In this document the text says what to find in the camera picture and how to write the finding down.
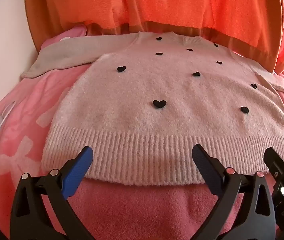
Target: black heart appliqué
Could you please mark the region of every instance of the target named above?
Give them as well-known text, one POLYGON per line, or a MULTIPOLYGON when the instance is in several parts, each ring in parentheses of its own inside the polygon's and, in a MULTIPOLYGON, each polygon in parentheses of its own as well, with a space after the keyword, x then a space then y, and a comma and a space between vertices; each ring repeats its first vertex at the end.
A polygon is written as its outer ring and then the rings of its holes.
POLYGON ((118 72, 123 72, 124 70, 126 70, 126 66, 118 67, 118 72))
POLYGON ((245 114, 248 114, 248 112, 249 112, 249 109, 245 106, 245 107, 242 107, 241 106, 241 111, 243 112, 243 113, 245 113, 245 114))
POLYGON ((165 100, 162 100, 162 101, 158 101, 158 100, 153 100, 153 105, 156 107, 156 108, 163 108, 165 105, 166 105, 166 101, 165 100))

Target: pink sweater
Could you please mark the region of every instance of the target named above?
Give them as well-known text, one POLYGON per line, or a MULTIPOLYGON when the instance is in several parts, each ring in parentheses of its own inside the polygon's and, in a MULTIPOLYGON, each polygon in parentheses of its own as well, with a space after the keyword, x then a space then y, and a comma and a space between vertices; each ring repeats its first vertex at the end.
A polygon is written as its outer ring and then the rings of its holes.
POLYGON ((201 183, 191 158, 197 143, 244 174, 267 172, 268 147, 284 159, 275 91, 284 82, 255 61, 201 37, 135 33, 52 44, 25 76, 95 60, 55 114, 45 170, 85 145, 95 154, 88 178, 138 186, 201 183))

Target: pink fleece blanket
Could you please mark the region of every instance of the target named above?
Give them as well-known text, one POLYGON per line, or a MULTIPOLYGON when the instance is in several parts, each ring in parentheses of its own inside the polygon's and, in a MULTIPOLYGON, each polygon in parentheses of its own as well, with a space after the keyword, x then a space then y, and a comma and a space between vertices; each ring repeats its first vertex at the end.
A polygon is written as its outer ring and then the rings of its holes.
MULTIPOLYGON (((0 229, 9 237, 12 201, 20 176, 41 176, 42 150, 60 100, 89 67, 53 70, 22 80, 0 102, 0 112, 17 105, 0 133, 0 229)), ((279 93, 284 102, 284 94, 279 93)), ((274 181, 266 175, 272 191, 274 181)), ((206 185, 136 187, 84 179, 70 205, 99 239, 187 240, 201 226, 217 197, 206 185)), ((45 198, 54 227, 63 232, 45 198)), ((241 203, 238 198, 223 231, 229 230, 241 203)))

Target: orange curtain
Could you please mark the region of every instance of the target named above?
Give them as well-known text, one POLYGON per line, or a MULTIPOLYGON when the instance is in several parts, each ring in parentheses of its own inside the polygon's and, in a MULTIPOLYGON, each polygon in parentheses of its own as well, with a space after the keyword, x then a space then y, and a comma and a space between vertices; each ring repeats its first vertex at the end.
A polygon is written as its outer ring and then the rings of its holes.
POLYGON ((284 70, 284 0, 25 0, 31 35, 43 41, 78 23, 89 35, 137 31, 200 35, 284 70))

